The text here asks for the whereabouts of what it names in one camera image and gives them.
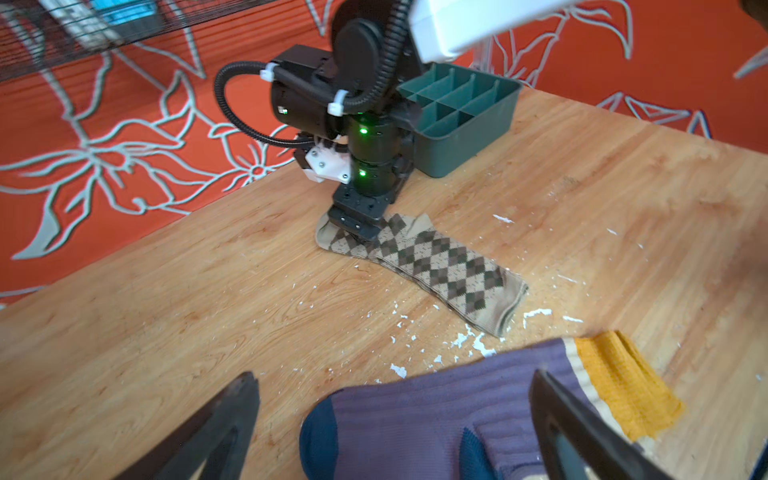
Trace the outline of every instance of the sock toe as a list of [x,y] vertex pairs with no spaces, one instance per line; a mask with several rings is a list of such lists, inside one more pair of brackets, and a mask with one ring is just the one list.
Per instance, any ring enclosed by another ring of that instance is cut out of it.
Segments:
[[462,444],[458,451],[458,469],[461,480],[496,480],[498,478],[485,454],[485,447],[477,435],[469,429],[464,429],[462,435]]
[[301,425],[299,436],[301,466],[309,480],[333,480],[339,439],[331,397],[320,402]]

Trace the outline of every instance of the beige argyle sock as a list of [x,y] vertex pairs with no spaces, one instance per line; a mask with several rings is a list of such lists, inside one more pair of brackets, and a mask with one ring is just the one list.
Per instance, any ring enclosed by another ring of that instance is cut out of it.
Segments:
[[393,214],[371,242],[361,242],[323,215],[315,239],[320,247],[380,263],[414,280],[467,323],[501,336],[528,291],[517,274],[441,234],[429,217]]

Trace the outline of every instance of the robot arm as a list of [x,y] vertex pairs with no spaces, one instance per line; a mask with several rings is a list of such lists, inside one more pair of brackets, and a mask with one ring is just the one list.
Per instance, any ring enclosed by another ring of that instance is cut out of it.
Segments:
[[[386,208],[413,171],[402,152],[413,142],[421,108],[399,84],[431,62],[458,57],[490,35],[554,12],[572,0],[345,0],[331,25],[333,51],[294,45],[270,63],[238,61],[214,81],[217,102],[243,133],[294,148],[316,181],[338,180],[328,214],[364,240],[378,235]],[[275,117],[300,130],[294,140],[255,131],[230,109],[227,82],[242,74],[272,82]],[[347,145],[335,143],[347,137]]]

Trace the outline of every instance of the sock cuff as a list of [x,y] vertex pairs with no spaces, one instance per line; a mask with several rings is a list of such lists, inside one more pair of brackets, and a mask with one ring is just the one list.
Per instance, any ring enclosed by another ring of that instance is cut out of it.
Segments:
[[572,341],[595,391],[632,442],[655,437],[685,412],[683,402],[623,333]]
[[603,422],[611,427],[611,429],[618,435],[621,435],[626,439],[627,436],[624,434],[624,430],[621,428],[621,425],[619,425],[619,422],[614,418],[613,413],[611,413],[611,408],[602,398],[600,398],[600,394],[598,394],[597,389],[594,387],[589,372],[584,367],[584,363],[578,355],[575,339],[564,337],[563,343],[565,344],[565,355],[571,363],[571,368],[573,369],[574,375],[576,375],[581,391],[587,397],[587,400],[592,404],[594,409],[598,411],[598,415],[603,419]]

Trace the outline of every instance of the argyle sock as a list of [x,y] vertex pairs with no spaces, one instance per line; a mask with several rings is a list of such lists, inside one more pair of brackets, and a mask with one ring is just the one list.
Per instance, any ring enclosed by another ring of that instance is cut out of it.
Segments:
[[528,404],[533,372],[548,370],[585,405],[599,402],[594,389],[588,395],[581,388],[583,371],[576,373],[575,347],[569,354],[567,341],[573,345],[555,339],[427,376],[333,393],[302,425],[304,472],[310,480],[543,474]]
[[447,303],[466,322],[501,336],[528,291],[516,273],[436,231],[429,217],[393,214],[372,242],[361,242],[323,216],[317,224],[319,246],[381,264],[414,280]]

